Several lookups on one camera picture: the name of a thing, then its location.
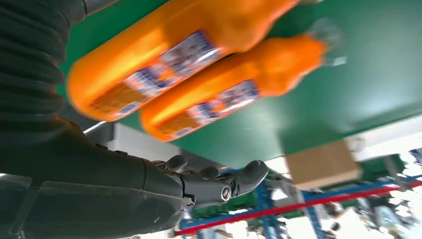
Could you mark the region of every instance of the orange bottle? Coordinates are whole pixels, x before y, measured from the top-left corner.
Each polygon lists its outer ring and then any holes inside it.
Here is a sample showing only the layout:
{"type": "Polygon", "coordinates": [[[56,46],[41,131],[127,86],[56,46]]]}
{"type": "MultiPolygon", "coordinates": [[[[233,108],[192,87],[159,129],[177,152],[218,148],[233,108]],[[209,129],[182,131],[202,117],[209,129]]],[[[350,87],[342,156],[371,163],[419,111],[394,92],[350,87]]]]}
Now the orange bottle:
{"type": "Polygon", "coordinates": [[[309,35],[267,39],[146,104],[142,126],[161,141],[177,139],[259,98],[287,93],[323,64],[327,50],[325,42],[309,35]]]}
{"type": "Polygon", "coordinates": [[[170,0],[78,60],[68,95],[114,121],[207,65],[257,44],[299,0],[170,0]]]}

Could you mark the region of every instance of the green surface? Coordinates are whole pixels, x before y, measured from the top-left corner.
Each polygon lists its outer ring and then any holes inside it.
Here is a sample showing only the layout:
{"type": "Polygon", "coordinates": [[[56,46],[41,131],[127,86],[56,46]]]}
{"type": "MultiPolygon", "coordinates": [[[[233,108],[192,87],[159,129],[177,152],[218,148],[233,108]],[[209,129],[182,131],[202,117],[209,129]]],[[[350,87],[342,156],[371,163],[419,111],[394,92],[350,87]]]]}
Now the green surface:
{"type": "MultiPolygon", "coordinates": [[[[72,29],[61,69],[67,73],[72,62],[164,2],[121,0],[88,17],[72,29]]],[[[286,96],[260,100],[174,144],[243,167],[422,113],[421,9],[421,0],[325,0],[293,9],[271,36],[299,34],[328,17],[344,33],[348,63],[316,70],[286,96]]],[[[137,114],[121,122],[141,130],[137,114]]]]}

